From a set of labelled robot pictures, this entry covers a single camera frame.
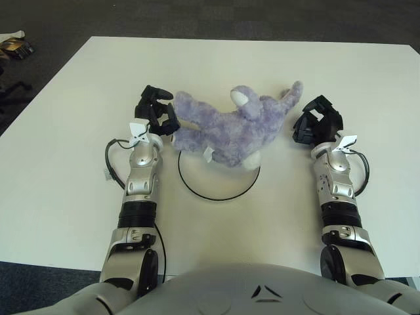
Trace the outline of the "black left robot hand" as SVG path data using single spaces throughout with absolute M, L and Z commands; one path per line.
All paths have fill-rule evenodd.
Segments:
M 180 123 L 171 103 L 163 104 L 160 100 L 172 100 L 169 91 L 147 85 L 135 107 L 135 118 L 149 121 L 149 132 L 158 136 L 169 136 L 180 129 Z

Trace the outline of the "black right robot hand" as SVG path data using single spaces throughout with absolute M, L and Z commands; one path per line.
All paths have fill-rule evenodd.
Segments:
M 296 143 L 317 146 L 324 142 L 335 142 L 335 135 L 343 130 L 343 119 L 332 103 L 320 95 L 303 108 L 293 129 Z

